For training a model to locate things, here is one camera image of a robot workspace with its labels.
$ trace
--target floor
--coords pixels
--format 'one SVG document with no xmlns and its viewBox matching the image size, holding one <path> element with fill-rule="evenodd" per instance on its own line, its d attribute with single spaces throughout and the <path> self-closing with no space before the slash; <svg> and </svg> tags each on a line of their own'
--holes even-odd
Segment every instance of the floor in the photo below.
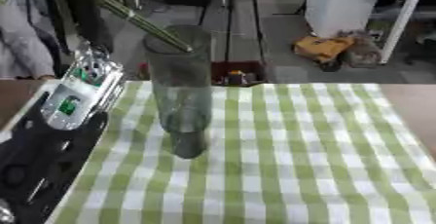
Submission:
<svg viewBox="0 0 436 224">
<path fill-rule="evenodd" d="M 378 83 L 378 84 L 434 84 L 436 67 L 417 62 L 414 66 L 403 63 L 408 50 L 403 43 L 388 65 L 377 69 L 355 69 L 346 65 L 339 72 L 320 71 L 310 60 L 296 56 L 290 44 L 309 33 L 304 17 L 292 16 L 304 0 L 259 0 L 261 24 L 266 36 L 267 74 L 271 83 Z M 235 27 L 232 34 L 231 60 L 256 60 L 259 58 L 254 31 L 251 0 L 237 0 Z M 206 17 L 204 28 L 213 35 L 213 60 L 223 59 L 226 11 L 214 0 Z M 194 7 L 168 7 L 147 1 L 141 14 L 159 26 L 170 24 L 196 24 L 200 9 Z M 103 16 L 114 36 L 113 59 L 125 65 L 128 77 L 136 79 L 137 66 L 146 61 L 142 40 L 144 32 L 116 18 L 108 12 Z"/>
</svg>

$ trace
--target green checkered tablecloth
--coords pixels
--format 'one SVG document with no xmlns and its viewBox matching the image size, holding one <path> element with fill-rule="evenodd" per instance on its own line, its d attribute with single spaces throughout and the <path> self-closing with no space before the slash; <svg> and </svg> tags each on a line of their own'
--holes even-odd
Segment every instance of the green checkered tablecloth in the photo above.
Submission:
<svg viewBox="0 0 436 224">
<path fill-rule="evenodd" d="M 127 84 L 48 223 L 436 222 L 435 164 L 376 85 L 215 88 L 207 135 L 171 155 L 151 84 Z"/>
</svg>

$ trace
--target tripod leg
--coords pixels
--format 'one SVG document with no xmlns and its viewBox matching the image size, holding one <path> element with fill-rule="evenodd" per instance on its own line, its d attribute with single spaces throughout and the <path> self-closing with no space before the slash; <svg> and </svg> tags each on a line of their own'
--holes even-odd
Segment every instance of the tripod leg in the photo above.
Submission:
<svg viewBox="0 0 436 224">
<path fill-rule="evenodd" d="M 224 54 L 224 63 L 225 63 L 226 72 L 228 72 L 227 68 L 230 59 L 230 50 L 231 50 L 231 43 L 232 43 L 232 23 L 233 23 L 235 0 L 229 0 L 228 3 L 229 5 L 228 5 L 228 14 L 227 14 L 226 52 Z"/>
<path fill-rule="evenodd" d="M 209 4 L 207 3 L 206 5 L 203 5 L 201 8 L 201 15 L 200 15 L 200 20 L 199 20 L 199 25 L 202 25 L 202 23 L 204 22 L 204 18 L 206 17 L 206 13 L 207 13 L 207 8 L 209 8 Z"/>
<path fill-rule="evenodd" d="M 261 30 L 261 21 L 259 17 L 259 7 L 257 0 L 252 0 L 253 2 L 253 11 L 254 11 L 254 20 L 256 24 L 256 33 L 257 33 L 257 42 L 259 44 L 259 53 L 261 56 L 262 64 L 265 65 L 265 56 L 264 56 L 264 46 L 262 45 L 264 41 L 264 34 Z"/>
<path fill-rule="evenodd" d="M 62 52 L 66 55 L 69 55 L 71 51 L 68 48 L 68 43 L 65 37 L 65 28 L 63 26 L 63 19 L 59 8 L 57 7 L 57 3 L 55 0 L 46 0 L 46 4 L 49 11 L 49 19 L 53 26 L 57 42 L 59 43 Z"/>
<path fill-rule="evenodd" d="M 209 8 L 209 5 L 210 5 L 211 1 L 212 0 L 207 0 L 205 2 L 205 4 L 202 6 L 200 20 L 199 20 L 199 25 L 202 25 L 202 23 L 204 22 L 204 18 L 206 17 L 207 9 Z"/>
</svg>

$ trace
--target black stand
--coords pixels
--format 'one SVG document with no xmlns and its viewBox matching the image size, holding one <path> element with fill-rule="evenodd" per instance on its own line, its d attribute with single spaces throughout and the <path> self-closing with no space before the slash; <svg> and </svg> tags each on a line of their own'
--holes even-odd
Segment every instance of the black stand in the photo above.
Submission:
<svg viewBox="0 0 436 224">
<path fill-rule="evenodd" d="M 199 25 L 202 25 L 204 22 L 205 15 L 207 13 L 207 8 L 209 6 L 210 2 L 203 6 Z M 263 41 L 264 41 L 264 34 L 261 30 L 261 24 L 260 24 L 260 17 L 259 17 L 259 7 L 257 0 L 252 0 L 253 4 L 253 13 L 254 13 L 254 20 L 255 20 L 255 27 L 256 27 L 256 34 L 257 34 L 257 42 L 259 45 L 259 54 L 261 58 L 261 63 L 263 66 L 266 65 L 265 62 L 265 54 L 264 54 L 264 47 L 263 47 Z M 224 56 L 224 62 L 228 63 L 230 59 L 230 51 L 231 51 L 231 38 L 232 38 L 232 24 L 233 24 L 233 12 L 235 9 L 235 0 L 228 0 L 227 3 L 227 10 L 228 10 L 228 16 L 227 16 L 227 32 L 226 32 L 226 51 Z"/>
</svg>

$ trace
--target white cabinet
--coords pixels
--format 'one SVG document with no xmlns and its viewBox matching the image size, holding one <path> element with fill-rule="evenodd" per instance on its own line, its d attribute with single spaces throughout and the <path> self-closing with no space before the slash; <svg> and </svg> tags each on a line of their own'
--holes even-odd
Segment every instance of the white cabinet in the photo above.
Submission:
<svg viewBox="0 0 436 224">
<path fill-rule="evenodd" d="M 365 29 L 377 0 L 308 0 L 306 19 L 319 37 Z"/>
</svg>

